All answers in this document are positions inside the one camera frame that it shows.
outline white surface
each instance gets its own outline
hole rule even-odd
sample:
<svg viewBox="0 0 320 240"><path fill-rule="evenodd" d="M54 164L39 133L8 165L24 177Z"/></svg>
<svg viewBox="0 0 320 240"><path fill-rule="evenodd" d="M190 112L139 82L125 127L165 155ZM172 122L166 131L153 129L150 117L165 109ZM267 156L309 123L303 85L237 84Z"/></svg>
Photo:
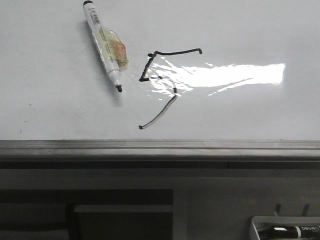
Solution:
<svg viewBox="0 0 320 240"><path fill-rule="evenodd" d="M127 47L122 93L81 0L0 1L0 139L320 139L320 1L94 2ZM172 93L138 81L147 54L193 48L156 57L181 96L139 130Z"/></svg>

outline black marker drawing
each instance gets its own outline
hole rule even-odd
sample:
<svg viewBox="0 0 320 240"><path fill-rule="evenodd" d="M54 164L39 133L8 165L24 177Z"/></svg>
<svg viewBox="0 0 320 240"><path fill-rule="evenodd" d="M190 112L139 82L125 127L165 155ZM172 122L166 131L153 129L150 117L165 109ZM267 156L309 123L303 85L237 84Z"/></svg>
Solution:
<svg viewBox="0 0 320 240"><path fill-rule="evenodd" d="M177 51L177 52L160 52L160 51L155 51L153 54L149 53L148 56L150 57L148 62L146 63L144 70L142 72L142 75L139 79L140 82L146 82L149 81L150 79L148 77L146 77L146 73L148 71L148 68L150 67L151 63L153 62L154 58L157 55L162 55L162 56L172 56L172 55L179 55L179 54L188 54L188 53L192 53L192 52L199 52L199 54L202 54L202 50L200 48L195 48L195 49L191 49L191 50L186 50L186 51ZM158 76L158 77L151 77L152 79L163 79L163 78L167 78L167 77L162 77L162 76ZM147 124L145 125L139 125L139 129L146 129L147 127L151 126L152 124L154 124L159 118L161 118L161 116L163 114L165 114L165 112L168 110L168 108L174 103L174 101L177 99L178 97L178 91L176 88L176 85L174 83L174 81L172 81L170 78L168 78L172 84L173 84L173 93L174 96L167 102L167 104L164 106L164 108L161 110L161 112L155 116L151 121L149 121Z"/></svg>

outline whiteboard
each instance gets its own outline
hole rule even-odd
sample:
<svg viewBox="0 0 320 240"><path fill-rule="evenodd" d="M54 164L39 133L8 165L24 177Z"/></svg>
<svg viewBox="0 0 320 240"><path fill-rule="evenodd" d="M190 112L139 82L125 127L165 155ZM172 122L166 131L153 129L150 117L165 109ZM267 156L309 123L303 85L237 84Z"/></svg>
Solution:
<svg viewBox="0 0 320 240"><path fill-rule="evenodd" d="M320 139L320 1L94 2L127 48L122 93L81 0L0 1L1 140ZM194 48L139 82L149 53Z"/></svg>

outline whiteboard marker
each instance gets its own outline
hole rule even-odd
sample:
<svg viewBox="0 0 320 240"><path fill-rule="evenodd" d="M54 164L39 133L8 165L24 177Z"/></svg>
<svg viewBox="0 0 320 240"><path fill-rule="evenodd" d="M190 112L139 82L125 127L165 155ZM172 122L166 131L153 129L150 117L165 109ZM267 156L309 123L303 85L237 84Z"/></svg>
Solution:
<svg viewBox="0 0 320 240"><path fill-rule="evenodd" d="M97 13L96 5L94 5L94 3L90 0L84 1L83 11L91 29L92 37L99 52L106 74L113 82L117 90L121 93L122 84L120 83L119 65L110 41L108 41L106 30L102 24L100 16Z"/></svg>

